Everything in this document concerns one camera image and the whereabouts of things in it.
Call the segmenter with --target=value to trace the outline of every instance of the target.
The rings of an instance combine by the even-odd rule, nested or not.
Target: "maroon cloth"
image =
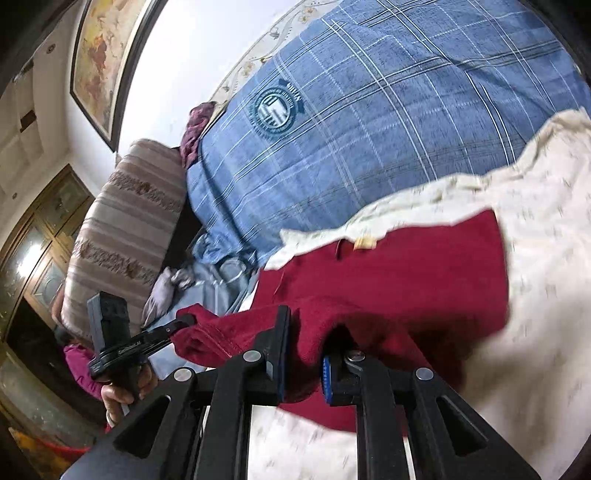
[[[196,106],[189,114],[189,123],[183,134],[180,145],[180,154],[183,167],[189,167],[197,161],[199,139],[213,115],[216,102],[206,102]]]
[[[323,344],[339,325],[390,368],[431,366],[461,383],[461,360],[506,322],[508,282],[495,214],[455,226],[392,231],[373,250],[339,241],[263,271],[251,310],[216,317],[200,305],[195,326],[173,337],[182,357],[209,367],[249,349],[273,327],[277,305],[291,307],[289,400],[281,408],[338,430],[355,431],[352,408],[330,408],[319,386]]]
[[[87,393],[94,398],[102,401],[100,396],[100,389],[103,384],[95,382],[90,377],[90,370],[88,369],[88,362],[90,362],[94,353],[82,345],[66,345],[64,347],[64,354],[66,356],[66,363],[70,368],[70,372],[74,375],[76,383]]]

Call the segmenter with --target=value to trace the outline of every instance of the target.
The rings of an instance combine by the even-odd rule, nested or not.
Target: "striped cushion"
[[[186,198],[176,150],[151,140],[133,143],[91,205],[76,239],[61,321],[91,340],[86,302],[99,290],[127,300],[131,334],[158,277]]]

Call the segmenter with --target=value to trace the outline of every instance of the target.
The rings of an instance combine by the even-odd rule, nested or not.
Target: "plaid fabric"
[[[513,163],[591,92],[516,0],[345,0],[231,100],[188,172],[194,253],[262,265],[282,228],[337,227],[445,175]]]

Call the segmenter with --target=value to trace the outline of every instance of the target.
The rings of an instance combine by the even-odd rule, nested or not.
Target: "picture frame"
[[[129,88],[166,0],[87,0],[74,42],[70,95],[111,151]]]

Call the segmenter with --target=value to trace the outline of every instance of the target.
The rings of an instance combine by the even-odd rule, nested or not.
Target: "metal bolt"
[[[365,360],[365,353],[360,350],[349,350],[347,352],[347,358],[352,362],[361,362]]]
[[[188,368],[179,368],[174,373],[174,379],[177,382],[186,382],[189,378],[191,378],[191,375],[193,375],[193,373]]]
[[[433,372],[428,368],[422,367],[417,370],[417,378],[419,380],[431,380],[433,378]]]
[[[245,362],[258,362],[261,359],[261,353],[257,350],[249,350],[248,352],[244,352],[242,358]]]

